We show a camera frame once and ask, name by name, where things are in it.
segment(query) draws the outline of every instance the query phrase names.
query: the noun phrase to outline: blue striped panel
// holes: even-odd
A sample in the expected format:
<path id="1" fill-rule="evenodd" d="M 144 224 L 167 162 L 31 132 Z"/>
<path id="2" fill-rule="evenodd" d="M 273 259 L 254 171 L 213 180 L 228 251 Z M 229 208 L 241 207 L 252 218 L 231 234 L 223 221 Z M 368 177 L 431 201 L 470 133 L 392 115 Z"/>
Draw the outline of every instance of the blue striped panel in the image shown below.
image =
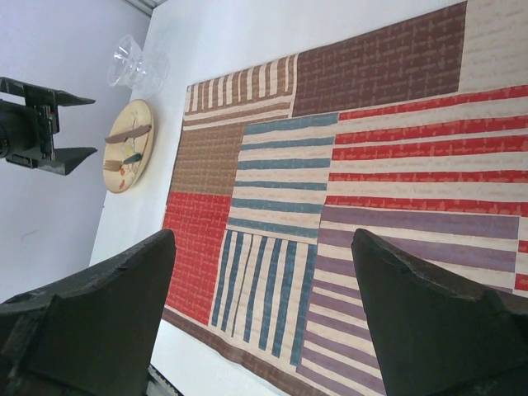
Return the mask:
<path id="1" fill-rule="evenodd" d="M 251 326 L 253 321 L 253 308 L 255 307 L 255 295 L 257 294 L 258 279 L 261 275 L 262 257 L 266 251 L 267 237 L 262 237 L 261 244 L 258 247 L 257 263 L 255 264 L 255 273 L 253 274 L 253 282 L 251 283 L 251 290 L 249 292 L 249 299 L 247 300 L 246 311 L 246 325 L 244 326 L 244 341 L 249 342 L 251 337 Z"/>
<path id="2" fill-rule="evenodd" d="M 240 150 L 257 150 L 257 149 L 284 149 L 287 147 L 306 147 L 306 146 L 328 146 L 333 144 L 334 137 L 328 138 L 309 138 L 298 140 L 279 140 L 276 142 L 265 143 L 246 143 L 240 147 Z"/>
<path id="3" fill-rule="evenodd" d="M 294 202 L 277 202 L 276 200 L 249 200 L 245 198 L 233 198 L 231 206 L 235 208 L 247 208 L 255 210 L 273 210 L 275 212 L 288 213 L 311 213 L 320 214 L 323 205 L 318 204 L 298 204 Z"/>
<path id="4" fill-rule="evenodd" d="M 328 126 L 336 124 L 338 116 L 339 113 L 330 113 L 252 124 L 246 127 L 244 134 L 265 134 L 273 130 L 301 130 L 310 126 Z"/>
<path id="5" fill-rule="evenodd" d="M 298 181 L 236 181 L 235 187 L 291 188 L 294 190 L 326 191 L 327 183 L 303 183 Z"/>
<path id="6" fill-rule="evenodd" d="M 311 159 L 253 159 L 240 161 L 238 163 L 239 171 L 251 169 L 315 169 L 321 167 L 330 167 L 330 158 L 311 158 Z"/>
<path id="7" fill-rule="evenodd" d="M 282 339 L 286 326 L 286 315 L 288 314 L 288 303 L 290 302 L 291 283 L 294 277 L 295 254 L 297 253 L 297 242 L 289 241 L 286 249 L 286 263 L 282 286 L 280 288 L 279 313 L 277 315 L 277 326 L 271 354 L 281 357 Z"/>
<path id="8" fill-rule="evenodd" d="M 266 350 L 267 336 L 270 332 L 271 309 L 273 308 L 273 292 L 277 277 L 277 263 L 281 253 L 282 239 L 276 239 L 271 252 L 270 270 L 267 272 L 266 293 L 264 294 L 264 311 L 262 314 L 261 337 L 258 340 L 258 347 Z"/>
<path id="9" fill-rule="evenodd" d="M 304 270 L 303 286 L 300 290 L 299 312 L 297 313 L 297 324 L 295 324 L 294 345 L 291 348 L 291 365 L 299 365 L 300 348 L 303 343 L 304 324 L 306 323 L 306 311 L 308 310 L 308 296 L 314 279 L 315 257 L 317 256 L 317 245 L 308 245 L 308 257 L 306 258 L 306 269 Z"/>
<path id="10" fill-rule="evenodd" d="M 227 230 L 224 241 L 224 251 L 222 252 L 222 262 L 220 263 L 220 275 L 218 279 L 218 289 L 216 290 L 216 300 L 214 301 L 213 317 L 211 324 L 216 326 L 218 324 L 218 315 L 220 312 L 220 302 L 222 301 L 222 294 L 224 293 L 225 270 L 228 266 L 229 247 L 231 246 L 231 236 L 233 231 Z"/>
<path id="11" fill-rule="evenodd" d="M 222 317 L 222 331 L 228 326 L 229 312 L 231 310 L 231 303 L 233 302 L 234 284 L 237 280 L 238 275 L 238 264 L 240 263 L 240 253 L 242 252 L 242 245 L 244 244 L 244 234 L 238 233 L 237 240 L 234 247 L 233 265 L 231 266 L 231 272 L 229 273 L 228 283 L 228 296 L 225 300 L 224 316 Z"/>
<path id="12" fill-rule="evenodd" d="M 297 237 L 316 238 L 318 229 L 307 229 L 305 227 L 295 227 L 293 225 L 282 225 L 266 223 L 263 221 L 254 221 L 247 219 L 236 219 L 234 217 L 228 218 L 228 225 L 234 227 L 244 227 L 245 229 L 257 229 L 266 231 L 268 233 L 285 233 L 287 235 L 294 235 Z"/>

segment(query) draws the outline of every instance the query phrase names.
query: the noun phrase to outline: purple stripe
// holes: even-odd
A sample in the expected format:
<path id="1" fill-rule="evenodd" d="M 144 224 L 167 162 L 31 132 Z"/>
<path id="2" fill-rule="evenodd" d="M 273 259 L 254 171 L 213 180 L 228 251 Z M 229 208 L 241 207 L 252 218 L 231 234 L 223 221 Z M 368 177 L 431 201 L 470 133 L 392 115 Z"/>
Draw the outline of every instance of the purple stripe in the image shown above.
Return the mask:
<path id="1" fill-rule="evenodd" d="M 372 342 L 369 331 L 366 328 L 360 328 L 354 324 L 345 323 L 334 318 L 328 318 L 312 311 L 308 311 L 308 315 L 306 315 L 306 321 L 322 324 L 327 328 L 333 328 L 334 330 L 344 332 L 345 334 L 351 334 L 352 336 L 363 338 L 366 341 Z"/>
<path id="2" fill-rule="evenodd" d="M 318 242 L 340 248 L 349 248 L 349 241 L 353 238 L 354 233 L 352 231 L 320 229 Z M 505 252 L 503 250 L 493 250 L 485 247 L 455 245 L 453 243 L 423 242 L 392 237 L 381 238 L 392 243 L 397 248 L 413 256 L 420 257 L 423 260 L 487 268 L 496 271 L 514 272 L 515 270 L 516 252 Z"/>
<path id="3" fill-rule="evenodd" d="M 369 365 L 370 367 L 374 367 L 375 369 L 379 369 L 380 367 L 380 365 L 378 364 L 378 360 L 372 355 L 360 351 L 359 349 L 352 348 L 351 346 L 343 345 L 339 342 L 328 340 L 327 338 L 318 336 L 313 332 L 305 332 L 304 340 L 313 342 L 314 344 L 326 348 L 329 351 L 336 352 L 339 355 L 343 355 L 345 357 L 353 359 L 354 361 L 359 361 L 360 363 L 363 363 L 364 365 Z"/>
<path id="4" fill-rule="evenodd" d="M 385 387 L 383 386 L 383 381 L 378 377 L 374 377 L 372 374 L 365 373 L 333 359 L 332 357 L 325 356 L 322 353 L 311 351 L 308 348 L 304 349 L 303 358 L 306 358 L 309 361 L 312 361 L 316 365 L 320 365 L 324 369 L 330 370 L 333 373 L 339 374 L 349 380 L 362 384 L 363 386 L 375 390 L 379 394 L 385 394 Z"/>
<path id="5" fill-rule="evenodd" d="M 361 293 L 359 290 L 341 285 L 334 285 L 333 283 L 325 282 L 319 279 L 314 279 L 312 281 L 312 287 L 320 287 L 321 289 L 333 291 L 334 293 L 339 293 L 340 295 L 347 295 L 348 297 L 352 297 L 354 299 L 361 299 Z"/>
<path id="6" fill-rule="evenodd" d="M 320 295 L 313 291 L 310 295 L 310 303 L 366 321 L 365 311 L 363 310 L 363 307 L 360 307 L 359 305 L 347 303 L 346 301 L 341 301 L 339 299 L 333 299 L 332 297 Z"/>
<path id="7" fill-rule="evenodd" d="M 356 390 L 348 388 L 347 386 L 339 384 L 333 379 L 329 379 L 324 375 L 316 373 L 308 367 L 304 367 L 302 365 L 297 366 L 297 374 L 301 374 L 303 377 L 312 380 L 316 384 L 322 385 L 326 389 L 332 390 L 336 394 L 342 394 L 343 396 L 362 396 L 362 394 L 360 394 Z"/>
<path id="8" fill-rule="evenodd" d="M 363 226 L 416 229 L 475 237 L 516 239 L 519 218 L 481 214 L 407 212 L 324 206 L 321 220 Z"/>
<path id="9" fill-rule="evenodd" d="M 352 251 L 350 252 L 350 260 L 339 260 L 338 258 L 330 258 L 325 256 L 317 256 L 315 267 L 318 270 L 331 272 L 333 274 L 356 276 L 356 268 L 352 262 Z"/>

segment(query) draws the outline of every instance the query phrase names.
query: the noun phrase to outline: round plate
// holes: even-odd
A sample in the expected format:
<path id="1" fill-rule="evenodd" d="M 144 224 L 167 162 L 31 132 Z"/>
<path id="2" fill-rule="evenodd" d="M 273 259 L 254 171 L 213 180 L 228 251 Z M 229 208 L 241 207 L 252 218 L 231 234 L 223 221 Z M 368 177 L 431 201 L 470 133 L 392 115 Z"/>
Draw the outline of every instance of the round plate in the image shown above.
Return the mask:
<path id="1" fill-rule="evenodd" d="M 104 161 L 124 161 L 135 153 L 143 155 L 141 161 L 123 165 L 118 172 L 103 169 L 102 176 L 105 179 L 106 187 L 111 192 L 117 194 L 131 188 L 149 162 L 155 131 L 152 109 L 146 101 L 132 101 L 118 115 L 112 126 L 110 136 L 133 130 L 142 125 L 151 125 L 152 129 L 147 134 L 135 139 L 127 139 L 124 143 L 106 144 Z"/>

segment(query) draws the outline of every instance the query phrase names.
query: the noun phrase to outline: gray wall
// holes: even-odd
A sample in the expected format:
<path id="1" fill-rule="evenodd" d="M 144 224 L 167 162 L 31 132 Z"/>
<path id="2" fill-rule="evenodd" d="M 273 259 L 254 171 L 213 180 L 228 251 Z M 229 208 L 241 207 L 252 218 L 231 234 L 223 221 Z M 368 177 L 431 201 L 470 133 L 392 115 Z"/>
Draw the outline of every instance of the gray wall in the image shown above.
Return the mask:
<path id="1" fill-rule="evenodd" d="M 99 150 L 67 177 L 0 161 L 0 301 L 88 266 L 106 194 L 104 138 L 130 99 L 107 86 L 106 70 L 119 38 L 143 45 L 149 22 L 121 0 L 0 0 L 0 76 L 95 99 L 59 109 L 55 146 Z"/>

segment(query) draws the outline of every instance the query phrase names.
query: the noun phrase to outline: white tabletop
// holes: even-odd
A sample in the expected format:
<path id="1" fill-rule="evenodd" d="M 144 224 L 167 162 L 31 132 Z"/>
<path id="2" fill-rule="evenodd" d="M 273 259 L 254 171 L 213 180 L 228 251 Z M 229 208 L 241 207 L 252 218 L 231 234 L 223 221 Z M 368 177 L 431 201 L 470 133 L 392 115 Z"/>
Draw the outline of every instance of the white tabletop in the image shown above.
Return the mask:
<path id="1" fill-rule="evenodd" d="M 154 11 L 144 52 L 170 60 L 163 90 L 148 99 L 158 125 L 145 173 L 124 194 L 107 193 L 90 265 L 163 224 L 180 139 L 186 87 L 330 44 L 460 0 L 169 0 Z M 132 99 L 139 98 L 133 92 Z M 271 395 L 279 391 L 162 321 L 153 364 L 186 396 Z"/>

